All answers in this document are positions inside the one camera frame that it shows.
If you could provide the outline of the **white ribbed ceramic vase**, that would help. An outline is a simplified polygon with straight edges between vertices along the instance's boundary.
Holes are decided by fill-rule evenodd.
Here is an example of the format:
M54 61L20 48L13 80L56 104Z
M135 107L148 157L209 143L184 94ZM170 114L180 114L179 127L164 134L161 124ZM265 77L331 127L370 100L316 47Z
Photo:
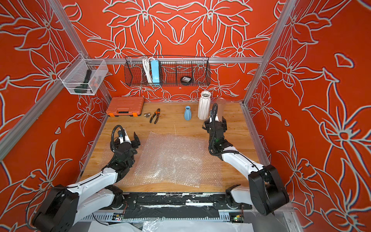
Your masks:
M203 91L198 106L198 118L200 120L206 120L209 117L210 103L211 93L209 91Z

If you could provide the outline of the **narrow bubble bundle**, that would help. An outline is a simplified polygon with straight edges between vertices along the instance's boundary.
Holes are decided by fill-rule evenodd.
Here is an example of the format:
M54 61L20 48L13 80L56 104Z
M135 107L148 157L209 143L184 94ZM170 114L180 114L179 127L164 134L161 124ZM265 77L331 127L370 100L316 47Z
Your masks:
M173 183L222 186L221 160L209 154L208 140L150 132L124 185Z

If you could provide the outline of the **small blue ceramic vase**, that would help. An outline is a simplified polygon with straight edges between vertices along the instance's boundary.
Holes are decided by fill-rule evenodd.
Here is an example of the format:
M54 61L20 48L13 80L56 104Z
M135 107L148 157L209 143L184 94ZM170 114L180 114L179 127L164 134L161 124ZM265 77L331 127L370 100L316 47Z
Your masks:
M191 107L190 106L186 106L185 107L185 112L184 112L184 119L189 121L191 120L192 118L192 112L191 112Z

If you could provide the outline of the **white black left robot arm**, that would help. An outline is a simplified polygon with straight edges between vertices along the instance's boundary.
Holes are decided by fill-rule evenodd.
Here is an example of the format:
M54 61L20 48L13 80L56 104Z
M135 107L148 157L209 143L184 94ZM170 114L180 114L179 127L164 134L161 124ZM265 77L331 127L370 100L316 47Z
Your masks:
M134 156L141 145L137 134L130 140L121 128L118 137L111 136L113 157L103 169L75 184L58 185L50 190L31 220L40 232L67 232L82 218L108 206L124 203L122 190L115 186L135 163Z

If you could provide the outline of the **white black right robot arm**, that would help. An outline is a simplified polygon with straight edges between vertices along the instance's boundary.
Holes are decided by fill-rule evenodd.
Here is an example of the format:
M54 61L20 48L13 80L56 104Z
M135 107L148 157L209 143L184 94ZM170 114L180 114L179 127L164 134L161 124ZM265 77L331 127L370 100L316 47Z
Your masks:
M266 216L289 203L287 190L277 169L273 165L262 165L251 160L225 139L225 119L219 121L209 118L204 122L203 129L209 134L209 153L234 167L248 180L248 187L234 185L226 190L229 207L247 204Z

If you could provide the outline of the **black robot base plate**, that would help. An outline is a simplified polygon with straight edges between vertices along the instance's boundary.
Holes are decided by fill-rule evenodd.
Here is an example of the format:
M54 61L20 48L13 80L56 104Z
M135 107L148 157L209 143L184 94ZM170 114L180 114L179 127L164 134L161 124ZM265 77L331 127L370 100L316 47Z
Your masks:
M207 192L125 192L124 202L119 208L107 206L101 210L134 210L140 207L208 207L216 210L251 210L253 207L248 204L228 203L225 193Z

